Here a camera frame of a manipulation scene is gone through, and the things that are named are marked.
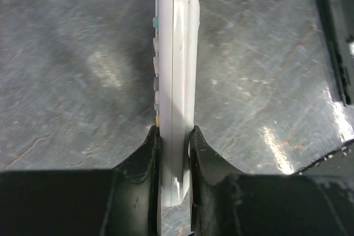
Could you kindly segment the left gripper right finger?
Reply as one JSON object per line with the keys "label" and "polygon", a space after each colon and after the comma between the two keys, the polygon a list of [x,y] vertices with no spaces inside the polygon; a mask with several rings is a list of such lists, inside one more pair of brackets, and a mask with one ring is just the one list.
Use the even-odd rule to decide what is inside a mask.
{"label": "left gripper right finger", "polygon": [[236,212],[241,173],[195,126],[190,134],[191,230],[195,235],[242,235]]}

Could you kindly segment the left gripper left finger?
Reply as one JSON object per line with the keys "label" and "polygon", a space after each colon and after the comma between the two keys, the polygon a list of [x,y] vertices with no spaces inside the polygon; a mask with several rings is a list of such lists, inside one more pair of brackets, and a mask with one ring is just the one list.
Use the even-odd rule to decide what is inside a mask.
{"label": "left gripper left finger", "polygon": [[159,129],[114,170],[113,235],[161,235]]}

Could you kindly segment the white remote control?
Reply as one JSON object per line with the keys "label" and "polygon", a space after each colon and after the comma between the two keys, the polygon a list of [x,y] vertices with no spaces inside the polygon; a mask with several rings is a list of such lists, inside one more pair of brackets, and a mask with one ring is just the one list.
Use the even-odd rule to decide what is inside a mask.
{"label": "white remote control", "polygon": [[154,109],[161,143],[162,205],[180,205],[189,189],[194,128],[199,0],[155,0]]}

